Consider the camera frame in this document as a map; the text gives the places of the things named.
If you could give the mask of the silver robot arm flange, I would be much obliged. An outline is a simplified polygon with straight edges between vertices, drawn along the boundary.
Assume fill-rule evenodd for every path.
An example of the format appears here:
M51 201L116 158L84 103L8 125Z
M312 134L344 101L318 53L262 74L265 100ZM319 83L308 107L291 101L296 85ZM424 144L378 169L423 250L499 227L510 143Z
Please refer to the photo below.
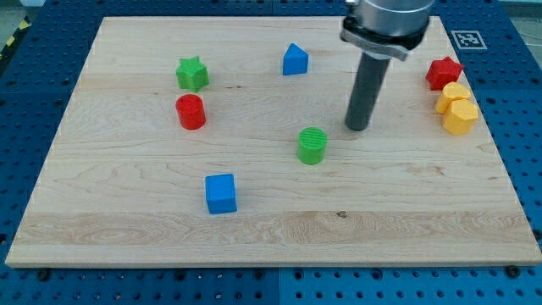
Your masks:
M434 0L351 0L340 39L376 59L400 61L422 41Z

